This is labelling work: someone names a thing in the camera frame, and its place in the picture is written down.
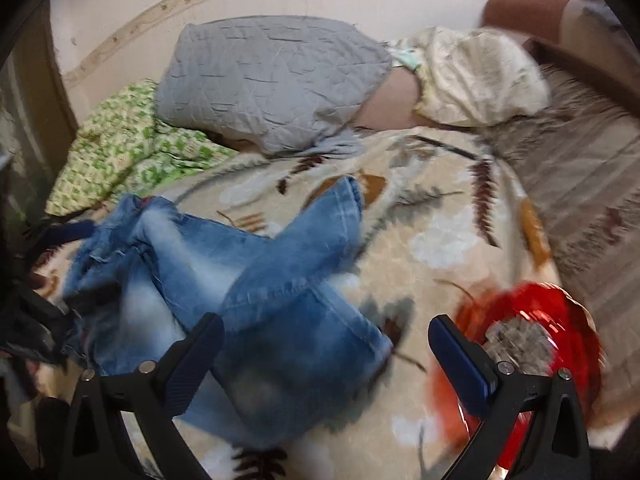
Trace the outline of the blue denim jeans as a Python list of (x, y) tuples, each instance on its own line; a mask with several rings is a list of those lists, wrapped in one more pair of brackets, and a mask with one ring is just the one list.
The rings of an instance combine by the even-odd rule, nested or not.
[(246, 448), (296, 439), (349, 404), (392, 350), (333, 286), (355, 260), (361, 219), (351, 177), (271, 238), (128, 195), (66, 275), (63, 298), (78, 315), (67, 347), (126, 374), (216, 314), (221, 349), (186, 420)]

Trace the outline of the red glass plate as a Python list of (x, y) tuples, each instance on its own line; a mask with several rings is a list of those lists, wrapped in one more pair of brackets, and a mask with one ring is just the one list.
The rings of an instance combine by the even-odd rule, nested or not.
[(523, 283), (435, 316), (427, 340), (454, 390), (469, 441), (448, 479), (587, 479), (585, 419), (601, 385), (586, 309), (555, 284)]

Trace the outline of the sunflower seeds pile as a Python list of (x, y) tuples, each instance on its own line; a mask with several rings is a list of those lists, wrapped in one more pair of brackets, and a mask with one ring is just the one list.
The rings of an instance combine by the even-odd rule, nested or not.
[(496, 363), (510, 362), (527, 375), (548, 376), (556, 347), (547, 331), (526, 318), (497, 321), (485, 333), (483, 349)]

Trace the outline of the leaf pattern fleece blanket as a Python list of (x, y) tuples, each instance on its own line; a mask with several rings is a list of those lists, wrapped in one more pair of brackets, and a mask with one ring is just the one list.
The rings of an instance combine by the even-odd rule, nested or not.
[(433, 477), (466, 429), (427, 354), (428, 320), (448, 313), (475, 330), (498, 292), (559, 283), (518, 178), (464, 134), (387, 131), (366, 148), (315, 164), (246, 152), (162, 191), (183, 211), (268, 236), (326, 179), (350, 172), (376, 193), (364, 253), (337, 285), (374, 320), (405, 315), (408, 334), (377, 394), (288, 446), (290, 479)]

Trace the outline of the striped brown bed sheet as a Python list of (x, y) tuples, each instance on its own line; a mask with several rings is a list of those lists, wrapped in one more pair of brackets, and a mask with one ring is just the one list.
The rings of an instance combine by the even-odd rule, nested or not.
[(489, 140), (541, 218), (564, 288), (605, 353), (599, 408), (639, 406), (639, 96), (597, 70), (541, 65), (549, 106)]

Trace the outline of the green patterned quilt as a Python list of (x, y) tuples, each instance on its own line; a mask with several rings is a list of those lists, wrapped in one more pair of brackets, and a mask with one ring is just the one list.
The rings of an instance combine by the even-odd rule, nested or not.
[(140, 79), (100, 103), (80, 125), (53, 185), (46, 213), (64, 217), (126, 193), (212, 169), (234, 157), (204, 132), (166, 124), (155, 113), (157, 83)]

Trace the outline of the pink mattress sheet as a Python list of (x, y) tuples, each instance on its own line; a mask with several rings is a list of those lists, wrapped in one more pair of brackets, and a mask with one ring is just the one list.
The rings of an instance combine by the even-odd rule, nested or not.
[(405, 67), (394, 67), (370, 99), (352, 118), (356, 128), (374, 131), (438, 127), (437, 122), (416, 114), (421, 97), (418, 77)]

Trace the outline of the cream satin pillow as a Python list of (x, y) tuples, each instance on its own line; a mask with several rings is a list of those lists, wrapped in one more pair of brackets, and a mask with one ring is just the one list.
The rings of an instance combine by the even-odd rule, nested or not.
[(396, 66), (420, 84), (414, 110), (444, 126), (491, 127), (549, 106), (551, 91), (538, 64), (495, 29), (431, 27), (386, 44)]

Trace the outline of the grey quilted pillow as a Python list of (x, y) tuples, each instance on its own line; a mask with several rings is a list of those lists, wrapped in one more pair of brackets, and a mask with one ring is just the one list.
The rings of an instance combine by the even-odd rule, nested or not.
[(256, 15), (189, 24), (155, 92), (166, 124), (247, 141), (267, 156), (349, 158), (349, 125), (393, 67), (351, 24)]

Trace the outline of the brown padded headboard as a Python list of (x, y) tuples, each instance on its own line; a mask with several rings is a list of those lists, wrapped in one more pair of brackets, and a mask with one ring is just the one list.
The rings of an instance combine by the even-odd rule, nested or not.
[(538, 61), (558, 64), (639, 113), (639, 49), (605, 4), (488, 0), (482, 25), (524, 36)]

